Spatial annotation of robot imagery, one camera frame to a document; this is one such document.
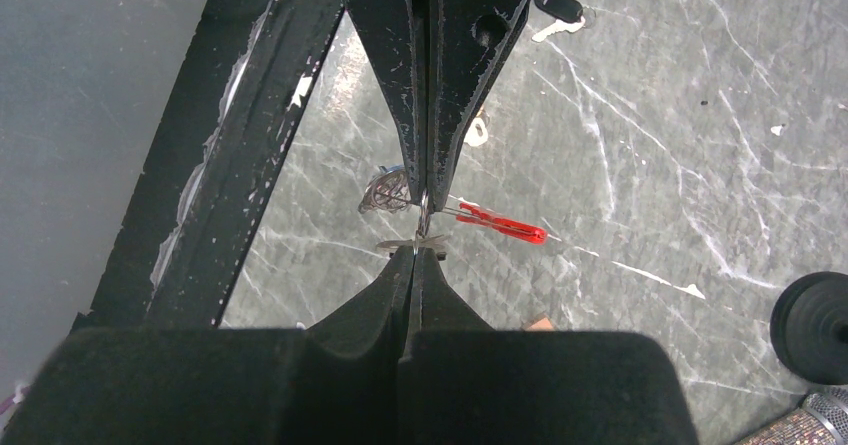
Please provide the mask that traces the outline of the small wooden block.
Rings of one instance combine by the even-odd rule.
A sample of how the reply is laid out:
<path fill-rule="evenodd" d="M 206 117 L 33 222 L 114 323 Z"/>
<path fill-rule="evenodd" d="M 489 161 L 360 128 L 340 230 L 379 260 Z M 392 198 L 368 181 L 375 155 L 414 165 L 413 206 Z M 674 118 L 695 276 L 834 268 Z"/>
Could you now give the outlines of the small wooden block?
<path fill-rule="evenodd" d="M 524 331 L 554 331 L 555 326 L 547 316 L 542 316 L 523 327 Z"/>

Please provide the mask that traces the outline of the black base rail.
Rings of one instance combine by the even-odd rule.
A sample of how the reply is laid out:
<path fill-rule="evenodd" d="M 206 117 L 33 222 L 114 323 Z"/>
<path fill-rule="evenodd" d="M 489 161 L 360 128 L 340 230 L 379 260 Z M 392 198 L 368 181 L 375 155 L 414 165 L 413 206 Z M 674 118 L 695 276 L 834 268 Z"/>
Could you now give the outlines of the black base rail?
<path fill-rule="evenodd" d="M 341 0 L 207 0 L 74 331 L 219 325 L 341 16 Z"/>

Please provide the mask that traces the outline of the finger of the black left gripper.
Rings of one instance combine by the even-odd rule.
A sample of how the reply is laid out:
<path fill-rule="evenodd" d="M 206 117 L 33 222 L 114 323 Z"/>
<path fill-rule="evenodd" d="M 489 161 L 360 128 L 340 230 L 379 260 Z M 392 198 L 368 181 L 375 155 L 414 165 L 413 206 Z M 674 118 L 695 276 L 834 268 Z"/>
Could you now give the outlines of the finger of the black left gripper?
<path fill-rule="evenodd" d="M 530 0 L 428 0 L 427 194 L 441 210 L 462 142 L 527 18 Z"/>
<path fill-rule="evenodd" d="M 422 199 L 426 175 L 424 19 L 415 0 L 343 0 L 394 120 L 411 198 Z"/>

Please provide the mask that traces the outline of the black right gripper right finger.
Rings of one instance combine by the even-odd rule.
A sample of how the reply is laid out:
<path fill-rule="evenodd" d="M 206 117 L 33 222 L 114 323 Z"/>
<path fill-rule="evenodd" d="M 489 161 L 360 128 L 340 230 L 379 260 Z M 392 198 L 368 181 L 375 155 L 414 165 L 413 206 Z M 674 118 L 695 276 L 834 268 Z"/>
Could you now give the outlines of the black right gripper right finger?
<path fill-rule="evenodd" d="M 415 256 L 407 322 L 407 359 L 458 356 L 493 328 L 448 284 L 435 250 Z"/>

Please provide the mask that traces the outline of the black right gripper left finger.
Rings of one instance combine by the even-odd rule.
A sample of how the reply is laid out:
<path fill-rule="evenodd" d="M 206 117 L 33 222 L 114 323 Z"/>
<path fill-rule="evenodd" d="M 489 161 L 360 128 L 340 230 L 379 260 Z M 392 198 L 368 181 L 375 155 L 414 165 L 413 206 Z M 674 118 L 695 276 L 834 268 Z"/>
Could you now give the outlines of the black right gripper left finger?
<path fill-rule="evenodd" d="M 414 249 L 400 247 L 372 283 L 307 330 L 321 350 L 344 360 L 398 359 L 409 322 Z"/>

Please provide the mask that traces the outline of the black tag with key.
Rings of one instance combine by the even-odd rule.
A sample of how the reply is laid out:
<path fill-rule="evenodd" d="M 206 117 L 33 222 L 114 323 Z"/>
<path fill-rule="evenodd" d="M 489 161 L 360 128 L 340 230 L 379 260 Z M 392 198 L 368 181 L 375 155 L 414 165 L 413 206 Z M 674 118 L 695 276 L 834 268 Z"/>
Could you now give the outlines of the black tag with key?
<path fill-rule="evenodd" d="M 541 43 L 553 34 L 576 33 L 586 26 L 584 6 L 577 0 L 534 0 L 534 4 L 555 19 L 551 25 L 531 37 L 536 43 Z"/>

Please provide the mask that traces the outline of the red handled key holder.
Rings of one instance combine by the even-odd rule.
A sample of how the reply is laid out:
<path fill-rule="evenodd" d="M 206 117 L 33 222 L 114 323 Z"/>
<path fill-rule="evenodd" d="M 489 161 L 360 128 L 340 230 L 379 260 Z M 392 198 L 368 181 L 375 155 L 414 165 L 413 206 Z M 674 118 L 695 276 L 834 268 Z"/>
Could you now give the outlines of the red handled key holder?
<path fill-rule="evenodd" d="M 358 212 L 360 214 L 371 211 L 397 213 L 413 205 L 404 167 L 402 165 L 390 168 L 381 166 L 378 173 L 368 182 L 358 205 Z M 543 228 L 512 220 L 463 200 L 460 200 L 456 207 L 446 207 L 441 213 L 453 216 L 458 222 L 488 228 L 534 245 L 544 244 L 548 239 L 548 232 Z"/>

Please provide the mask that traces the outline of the yellow key tag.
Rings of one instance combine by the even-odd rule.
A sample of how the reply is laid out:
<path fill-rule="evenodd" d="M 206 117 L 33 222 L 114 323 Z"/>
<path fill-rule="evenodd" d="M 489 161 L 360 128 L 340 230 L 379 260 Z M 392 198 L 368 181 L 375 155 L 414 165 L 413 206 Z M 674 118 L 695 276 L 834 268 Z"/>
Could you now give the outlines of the yellow key tag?
<path fill-rule="evenodd" d="M 470 147 L 480 147 L 489 140 L 487 118 L 483 107 L 481 107 L 472 119 L 464 136 L 463 143 Z"/>

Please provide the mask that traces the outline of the black microphone stand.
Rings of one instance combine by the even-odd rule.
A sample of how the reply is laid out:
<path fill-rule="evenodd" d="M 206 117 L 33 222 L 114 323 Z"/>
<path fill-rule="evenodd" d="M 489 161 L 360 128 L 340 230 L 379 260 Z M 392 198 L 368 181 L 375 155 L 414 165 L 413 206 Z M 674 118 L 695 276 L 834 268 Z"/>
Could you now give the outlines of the black microphone stand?
<path fill-rule="evenodd" d="M 824 271 L 805 275 L 780 295 L 770 319 L 779 361 L 815 384 L 847 383 L 847 276 Z"/>

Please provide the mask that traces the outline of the glitter silver microphone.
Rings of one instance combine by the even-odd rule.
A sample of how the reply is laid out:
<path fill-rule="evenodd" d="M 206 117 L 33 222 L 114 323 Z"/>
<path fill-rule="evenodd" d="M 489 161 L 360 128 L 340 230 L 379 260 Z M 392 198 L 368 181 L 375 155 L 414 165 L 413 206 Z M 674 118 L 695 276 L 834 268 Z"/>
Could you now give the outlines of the glitter silver microphone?
<path fill-rule="evenodd" d="M 847 443 L 847 389 L 828 387 L 810 393 L 794 411 L 737 444 L 822 445 Z"/>

